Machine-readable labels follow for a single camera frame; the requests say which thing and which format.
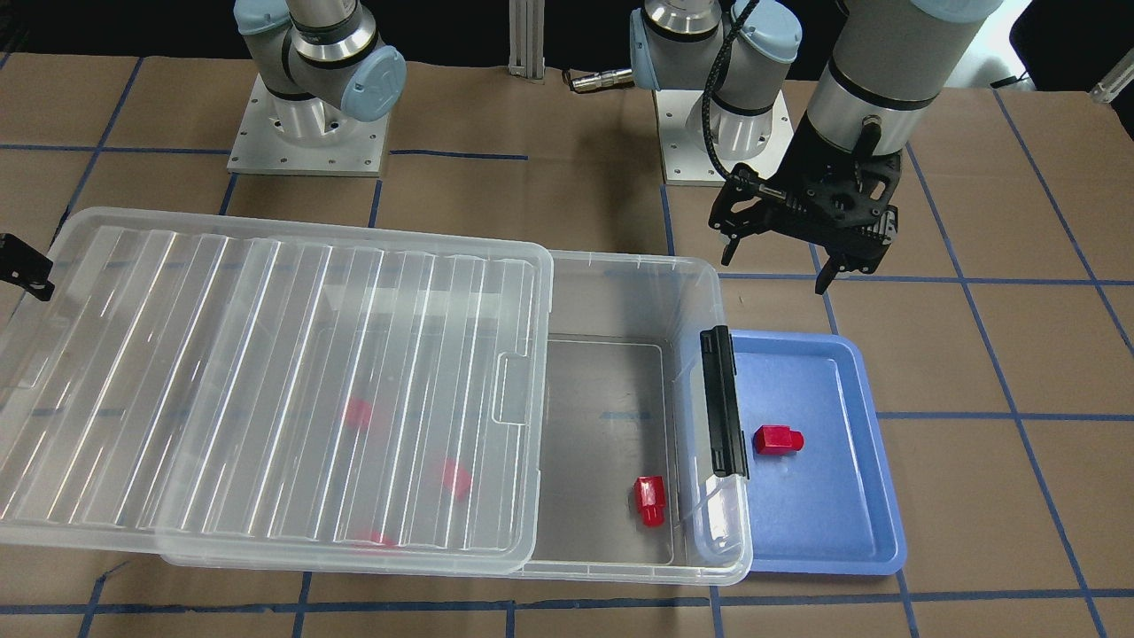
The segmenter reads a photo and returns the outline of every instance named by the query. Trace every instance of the table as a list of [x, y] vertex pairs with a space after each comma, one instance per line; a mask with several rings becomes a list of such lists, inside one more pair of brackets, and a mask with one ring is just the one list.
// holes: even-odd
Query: table
[[[412, 63], [383, 177], [231, 176], [245, 60], [0, 62], [0, 229], [93, 205], [700, 256], [712, 188], [662, 185], [651, 96]], [[789, 82], [798, 119], [812, 83]], [[730, 326], [863, 351], [909, 545], [890, 578], [727, 588], [175, 568], [0, 547], [0, 635], [1134, 635], [1134, 143], [1080, 93], [946, 90], [905, 155], [877, 275], [750, 238]], [[0, 322], [18, 290], [0, 288]]]

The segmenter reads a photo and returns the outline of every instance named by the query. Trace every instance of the black latch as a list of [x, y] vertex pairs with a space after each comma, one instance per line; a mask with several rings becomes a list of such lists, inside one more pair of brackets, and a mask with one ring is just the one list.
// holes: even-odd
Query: black latch
[[701, 333], [701, 364], [705, 375], [713, 474], [748, 478], [748, 454], [744, 449], [741, 410], [736, 406], [736, 359], [728, 326]]
[[0, 280], [16, 283], [40, 300], [51, 300], [56, 291], [56, 284], [48, 280], [52, 265], [19, 237], [0, 232]]

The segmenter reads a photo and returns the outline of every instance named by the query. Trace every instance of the silver metal cylinder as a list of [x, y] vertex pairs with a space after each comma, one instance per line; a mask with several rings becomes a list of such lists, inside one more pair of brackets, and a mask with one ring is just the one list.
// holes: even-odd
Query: silver metal cylinder
[[295, 37], [291, 40], [295, 50], [304, 58], [316, 62], [337, 62], [362, 51], [378, 35], [378, 24], [366, 7], [358, 7], [358, 12], [361, 14], [358, 27], [341, 40], [316, 43], [305, 37]]
[[[768, 145], [772, 135], [772, 111], [758, 116], [743, 116], [709, 104], [709, 130], [716, 141], [717, 156], [725, 161], [741, 161], [754, 158]], [[704, 134], [701, 128], [701, 102], [693, 104], [685, 119], [685, 129], [704, 148]]]
[[358, 0], [287, 0], [291, 19], [314, 28], [327, 28], [346, 20], [357, 6]]
[[358, 125], [357, 120], [318, 97], [293, 101], [273, 96], [272, 105], [276, 109], [276, 131], [299, 146], [333, 144], [336, 139], [349, 137]]
[[629, 84], [634, 84], [634, 70], [624, 68], [576, 77], [570, 80], [570, 90], [576, 93], [589, 93], [600, 88]]
[[653, 24], [682, 35], [709, 33], [720, 24], [717, 0], [646, 0], [642, 9]]
[[858, 141], [863, 120], [875, 116], [882, 128], [882, 137], [873, 154], [886, 155], [902, 150], [925, 113], [925, 108], [928, 104], [915, 110], [895, 110], [872, 104], [852, 95], [835, 80], [829, 69], [823, 69], [815, 93], [807, 104], [807, 118], [824, 139], [850, 151]]

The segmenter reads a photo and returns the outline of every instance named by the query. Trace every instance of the light blue joint cover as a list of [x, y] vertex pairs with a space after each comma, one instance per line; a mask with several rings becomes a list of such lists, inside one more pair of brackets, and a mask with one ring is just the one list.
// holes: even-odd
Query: light blue joint cover
[[[747, 6], [746, 0], [733, 3], [733, 19], [741, 17]], [[795, 61], [803, 40], [803, 27], [787, 7], [779, 2], [763, 1], [756, 5], [744, 23], [741, 35], [764, 56], [789, 65]]]
[[359, 120], [374, 121], [390, 112], [406, 85], [406, 59], [397, 49], [383, 44], [358, 63], [342, 91], [342, 112]]
[[287, 24], [291, 14], [287, 0], [236, 0], [232, 6], [236, 29], [240, 35], [255, 35]]
[[956, 24], [981, 22], [1000, 8], [1004, 0], [909, 0], [939, 20]]
[[642, 9], [631, 11], [631, 69], [634, 71], [634, 84], [650, 91], [658, 91], [658, 74], [653, 71], [650, 59], [650, 41], [645, 36], [645, 24], [642, 22]]

